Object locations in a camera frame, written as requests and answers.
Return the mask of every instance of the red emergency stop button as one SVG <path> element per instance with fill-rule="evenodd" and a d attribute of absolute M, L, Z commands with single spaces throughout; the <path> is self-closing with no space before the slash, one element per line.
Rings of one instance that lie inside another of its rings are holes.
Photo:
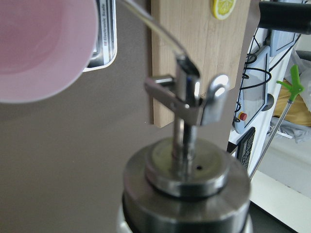
<path fill-rule="evenodd" d="M 244 112 L 240 112 L 240 114 L 239 114 L 239 117 L 238 117 L 240 120 L 246 120 L 246 118 L 247 118 L 247 114 L 246 113 L 244 113 Z"/>

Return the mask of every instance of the gray wall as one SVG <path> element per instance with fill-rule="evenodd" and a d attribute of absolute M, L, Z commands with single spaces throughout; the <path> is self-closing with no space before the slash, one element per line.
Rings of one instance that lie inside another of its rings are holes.
<path fill-rule="evenodd" d="M 108 68 L 84 73 L 50 99 L 0 104 L 1 233 L 114 232 L 126 161 L 172 135 L 172 125 L 149 121 L 149 32 L 119 4 L 117 27 L 118 54 Z M 237 89 L 230 91 L 222 122 L 199 130 L 223 149 L 236 98 Z"/>

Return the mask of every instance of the black cable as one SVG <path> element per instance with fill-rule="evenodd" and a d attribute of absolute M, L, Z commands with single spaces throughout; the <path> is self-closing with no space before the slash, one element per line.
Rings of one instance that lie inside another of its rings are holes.
<path fill-rule="evenodd" d="M 298 39 L 300 38 L 301 34 L 299 34 L 299 36 L 297 37 L 297 39 L 295 40 L 294 44 L 292 46 L 289 47 L 289 49 L 283 54 L 283 56 L 269 69 L 269 72 L 271 72 L 282 60 L 283 58 L 286 56 L 286 54 L 293 48 L 293 46 L 296 44 L 296 42 L 298 41 Z"/>
<path fill-rule="evenodd" d="M 258 32 L 258 29 L 259 29 L 259 28 L 256 28 L 256 31 L 255 31 L 255 33 L 254 33 L 254 35 L 253 35 L 253 40 L 252 40 L 251 46 L 250 46 L 250 48 L 249 48 L 248 54 L 251 54 L 251 51 L 252 51 L 252 49 L 253 49 L 253 44 L 254 44 L 255 36 L 256 36 L 256 34 L 257 34 L 257 32 Z M 240 96 L 241 96 L 241 91 L 239 91 L 238 100 L 240 99 Z"/>
<path fill-rule="evenodd" d="M 253 44 L 254 44 L 254 41 L 256 40 L 256 34 L 257 34 L 257 32 L 258 32 L 258 29 L 259 29 L 259 28 L 256 28 L 256 31 L 255 31 L 255 33 L 254 33 L 254 35 L 253 35 L 253 40 L 252 40 L 251 47 L 249 48 L 249 52 L 248 52 L 248 53 L 252 53 Z M 257 46 L 258 46 L 258 50 L 257 50 L 256 52 L 258 52 L 258 51 L 260 50 L 260 45 L 259 45 L 259 43 L 258 43 L 257 40 L 256 40 L 256 44 L 257 44 Z"/>
<path fill-rule="evenodd" d="M 254 53 L 248 53 L 246 55 L 246 57 L 247 57 L 247 61 L 244 63 L 244 65 L 252 64 L 252 63 L 254 63 L 257 60 L 257 55 L 254 54 Z"/>
<path fill-rule="evenodd" d="M 256 42 L 256 44 L 257 44 L 257 46 L 258 46 L 258 50 L 256 51 L 256 52 L 258 52 L 258 51 L 260 50 L 260 45 L 259 45 L 257 39 L 255 38 L 255 35 L 254 35 L 254 40 L 255 40 L 255 42 Z"/>
<path fill-rule="evenodd" d="M 272 78 L 271 73 L 268 72 L 267 70 L 259 69 L 259 68 L 251 68 L 251 67 L 248 67 L 248 68 L 245 68 L 245 69 L 251 69 L 251 70 L 257 70 L 257 71 L 264 72 L 267 75 L 269 75 L 269 78 L 267 80 L 265 80 L 264 82 L 256 84 L 256 85 L 241 87 L 240 90 L 250 89 L 250 88 L 254 88 L 254 87 L 258 87 L 258 86 L 264 85 L 265 83 L 269 82 L 271 80 L 271 78 Z"/>
<path fill-rule="evenodd" d="M 249 79 L 249 76 L 248 76 L 247 74 L 243 73 L 243 74 L 242 74 L 242 78 L 243 78 L 243 79 Z"/>
<path fill-rule="evenodd" d="M 238 112 L 240 109 L 242 108 L 242 105 L 240 102 L 237 102 L 237 108 L 236 110 L 234 111 L 235 113 Z"/>
<path fill-rule="evenodd" d="M 236 116 L 233 117 L 233 121 L 239 123 L 240 119 L 238 119 Z"/>

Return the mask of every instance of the lemon slice magnet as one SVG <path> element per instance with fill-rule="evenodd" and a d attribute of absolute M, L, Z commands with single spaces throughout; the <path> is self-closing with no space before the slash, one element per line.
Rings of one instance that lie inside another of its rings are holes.
<path fill-rule="evenodd" d="M 214 0 L 213 14 L 217 19 L 229 17 L 235 6 L 236 0 Z"/>

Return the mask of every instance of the stainless steel shaft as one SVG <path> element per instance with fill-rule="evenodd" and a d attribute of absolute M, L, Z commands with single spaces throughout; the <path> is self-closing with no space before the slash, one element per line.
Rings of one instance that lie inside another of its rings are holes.
<path fill-rule="evenodd" d="M 144 11 L 137 3 L 133 0 L 119 0 L 122 2 L 134 15 L 140 18 L 153 32 L 157 33 L 173 50 L 176 58 L 187 57 L 187 52 L 184 47 L 163 28 L 155 19 Z"/>
<path fill-rule="evenodd" d="M 177 60 L 176 66 L 176 97 L 182 100 L 189 107 L 199 105 L 199 72 L 186 59 Z M 185 169 L 194 158 L 197 127 L 187 124 L 183 119 L 175 116 L 173 133 L 173 157 L 178 163 L 184 164 Z"/>
<path fill-rule="evenodd" d="M 279 129 L 280 125 L 282 124 L 282 122 L 283 122 L 287 112 L 289 111 L 292 103 L 293 103 L 293 101 L 288 100 L 287 105 L 285 106 L 282 114 L 280 115 L 280 117 L 279 117 L 279 119 L 277 121 L 277 124 L 274 126 L 273 130 L 269 133 L 269 135 L 268 135 L 268 137 L 269 137 L 268 142 L 265 144 L 265 147 L 264 147 L 263 151 L 261 152 L 260 157 L 259 157 L 259 159 L 258 159 L 258 161 L 257 161 L 257 163 L 256 163 L 256 165 L 255 165 L 255 167 L 254 167 L 254 169 L 252 171 L 252 173 L 249 176 L 250 179 L 252 179 L 253 176 L 255 175 L 255 172 L 257 171 L 259 165 L 261 164 L 264 155 L 266 154 L 266 152 L 267 152 L 267 150 L 268 150 L 268 148 L 269 148 L 269 146 L 270 146 L 274 136 L 277 133 L 277 130 Z"/>

